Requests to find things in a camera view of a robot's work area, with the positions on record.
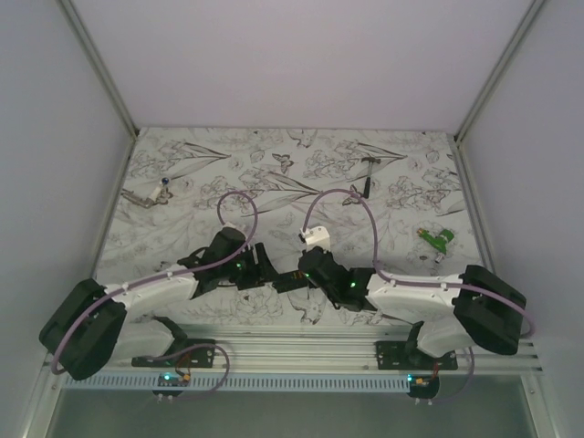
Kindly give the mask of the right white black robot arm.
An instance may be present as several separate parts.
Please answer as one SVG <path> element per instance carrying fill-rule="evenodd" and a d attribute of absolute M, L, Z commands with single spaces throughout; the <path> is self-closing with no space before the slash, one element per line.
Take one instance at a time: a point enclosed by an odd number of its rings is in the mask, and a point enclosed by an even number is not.
<path fill-rule="evenodd" d="M 410 324 L 403 353 L 415 369 L 458 349 L 478 346 L 513 356 L 526 317 L 526 299 L 482 266 L 459 275 L 404 276 L 376 267 L 346 268 L 330 249 L 326 228 L 300 234 L 306 248 L 298 270 L 334 308 L 372 311 Z"/>

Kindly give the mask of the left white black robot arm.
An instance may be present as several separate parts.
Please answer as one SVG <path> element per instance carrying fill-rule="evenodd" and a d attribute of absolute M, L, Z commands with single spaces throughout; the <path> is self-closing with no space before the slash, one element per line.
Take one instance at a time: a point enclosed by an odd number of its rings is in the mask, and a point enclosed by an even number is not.
<path fill-rule="evenodd" d="M 244 233 L 224 226 L 208 246 L 160 274 L 121 285 L 80 281 L 41 329 L 39 340 L 53 357 L 52 372 L 76 381 L 116 361 L 173 367 L 192 342 L 159 310 L 222 285 L 245 290 L 277 277 L 263 244 L 250 246 Z"/>

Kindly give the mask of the black fuse box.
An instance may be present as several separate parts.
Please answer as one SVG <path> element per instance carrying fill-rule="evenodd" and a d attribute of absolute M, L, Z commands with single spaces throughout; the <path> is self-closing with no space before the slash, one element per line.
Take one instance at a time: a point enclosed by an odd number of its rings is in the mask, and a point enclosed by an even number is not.
<path fill-rule="evenodd" d="M 308 278 L 300 271 L 290 271 L 279 274 L 272 282 L 272 287 L 278 294 L 298 290 L 303 287 L 309 287 Z"/>

